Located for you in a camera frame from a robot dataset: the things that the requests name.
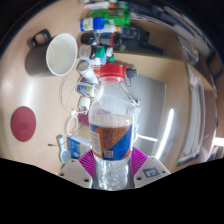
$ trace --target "pink striped object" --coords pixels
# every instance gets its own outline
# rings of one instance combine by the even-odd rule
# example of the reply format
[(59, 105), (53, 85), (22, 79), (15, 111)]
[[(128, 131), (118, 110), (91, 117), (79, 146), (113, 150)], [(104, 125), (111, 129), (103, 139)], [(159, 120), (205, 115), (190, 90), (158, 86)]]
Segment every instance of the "pink striped object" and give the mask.
[(148, 156), (133, 147), (132, 156), (130, 159), (130, 169), (133, 178), (147, 159)]
[(93, 150), (86, 152), (78, 159), (78, 161), (93, 178), (95, 174), (95, 160), (93, 156)]

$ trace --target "bottle label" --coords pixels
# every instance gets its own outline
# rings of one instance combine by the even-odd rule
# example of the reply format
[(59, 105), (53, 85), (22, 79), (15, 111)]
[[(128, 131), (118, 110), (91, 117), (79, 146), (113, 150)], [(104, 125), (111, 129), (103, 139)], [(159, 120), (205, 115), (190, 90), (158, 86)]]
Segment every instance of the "bottle label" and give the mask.
[(80, 20), (81, 31), (93, 30), (93, 18)]
[(127, 158), (132, 151), (133, 125), (105, 128), (90, 124), (94, 155), (108, 161)]
[(85, 96), (91, 96), (90, 91), (91, 91), (90, 86), (78, 85), (78, 87), (77, 87), (77, 92), (80, 93), (80, 94), (83, 94)]
[(89, 59), (91, 54), (91, 46), (81, 45), (79, 48), (78, 58), (80, 59)]

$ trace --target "blue container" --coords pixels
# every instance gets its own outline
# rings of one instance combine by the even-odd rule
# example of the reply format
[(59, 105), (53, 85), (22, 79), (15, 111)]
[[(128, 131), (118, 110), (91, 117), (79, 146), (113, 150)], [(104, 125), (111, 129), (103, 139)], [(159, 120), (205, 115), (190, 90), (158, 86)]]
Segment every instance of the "blue container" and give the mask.
[(80, 31), (102, 30), (105, 26), (103, 17), (86, 18), (80, 20)]

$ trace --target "cup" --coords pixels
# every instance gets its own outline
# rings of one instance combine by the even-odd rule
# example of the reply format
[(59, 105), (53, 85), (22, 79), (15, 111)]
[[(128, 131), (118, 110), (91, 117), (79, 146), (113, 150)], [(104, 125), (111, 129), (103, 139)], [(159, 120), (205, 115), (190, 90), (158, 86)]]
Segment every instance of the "cup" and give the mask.
[[(43, 35), (44, 43), (37, 41), (37, 36)], [(75, 65), (77, 58), (77, 43), (75, 38), (62, 33), (52, 38), (49, 31), (44, 29), (32, 39), (25, 67), (32, 76), (64, 76)]]

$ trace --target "red object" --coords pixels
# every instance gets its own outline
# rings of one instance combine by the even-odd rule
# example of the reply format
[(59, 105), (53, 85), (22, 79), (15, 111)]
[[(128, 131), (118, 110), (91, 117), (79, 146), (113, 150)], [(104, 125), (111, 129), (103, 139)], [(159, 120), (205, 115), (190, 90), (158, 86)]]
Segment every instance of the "red object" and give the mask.
[(14, 137), (20, 142), (30, 140), (36, 129), (36, 117), (28, 107), (20, 107), (12, 115), (11, 129)]
[(101, 66), (99, 77), (100, 78), (117, 77), (117, 78), (122, 78), (124, 81), (125, 74), (120, 65), (107, 63)]

